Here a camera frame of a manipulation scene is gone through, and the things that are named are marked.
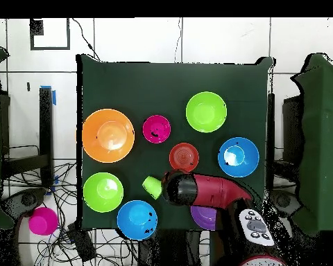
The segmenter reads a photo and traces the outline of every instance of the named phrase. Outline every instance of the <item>green bowl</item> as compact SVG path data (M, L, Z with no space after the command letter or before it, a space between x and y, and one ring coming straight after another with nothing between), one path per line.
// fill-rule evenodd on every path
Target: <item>green bowl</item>
M87 179L83 195L86 204L94 211L104 213L116 209L123 198L123 186L117 177L98 172Z
M186 106L187 122L198 132L213 132L225 122L227 107L223 99L204 91L191 97Z

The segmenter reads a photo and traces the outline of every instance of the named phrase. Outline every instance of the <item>dark green table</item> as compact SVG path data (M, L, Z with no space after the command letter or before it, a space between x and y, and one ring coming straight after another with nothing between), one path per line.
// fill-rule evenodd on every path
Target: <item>dark green table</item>
M117 212L130 200L144 200L158 215L159 229L201 229L188 206L172 206L161 197L154 200L142 187L148 176L161 178L171 170L169 152L174 145L194 145L200 160L194 172L227 177L219 168L217 154L222 143L243 136L258 147L256 171L241 179L261 197L264 194L267 75L273 60L254 64L151 64L105 63L82 55L83 120L92 112L113 108L124 113L135 129L130 153L116 163L99 163L83 151L83 184L96 172L110 172L123 184L121 205L109 213L97 213L83 202L82 228L117 228ZM185 117L188 100L198 92L220 95L228 109L223 126L204 134L195 131ZM144 119L153 114L166 116L171 135L161 144L149 143L142 134Z

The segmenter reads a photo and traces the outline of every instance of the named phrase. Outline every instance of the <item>red bowl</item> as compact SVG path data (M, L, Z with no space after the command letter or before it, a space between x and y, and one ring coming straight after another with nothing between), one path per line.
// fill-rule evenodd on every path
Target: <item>red bowl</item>
M192 171L198 163L197 149L189 143L177 144L170 151L169 162L174 169Z

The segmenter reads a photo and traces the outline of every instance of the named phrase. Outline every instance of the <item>pink cup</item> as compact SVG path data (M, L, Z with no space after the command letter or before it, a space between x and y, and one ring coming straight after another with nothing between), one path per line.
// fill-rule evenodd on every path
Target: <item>pink cup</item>
M161 115L148 117L143 124L143 135L147 141L158 144L164 142L170 135L169 121Z
M36 235L48 236L54 233L57 226L58 216L56 212L46 207L35 209L28 220L30 231Z

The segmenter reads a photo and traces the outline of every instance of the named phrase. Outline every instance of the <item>blue bowl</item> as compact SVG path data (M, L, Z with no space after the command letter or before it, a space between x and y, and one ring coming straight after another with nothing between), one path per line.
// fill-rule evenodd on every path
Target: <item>blue bowl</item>
M246 177L258 166L259 151L248 139L235 137L226 141L219 150L219 165L231 177Z
M145 201L129 201L117 213L117 226L131 240L145 240L150 237L157 228L157 221L157 213Z

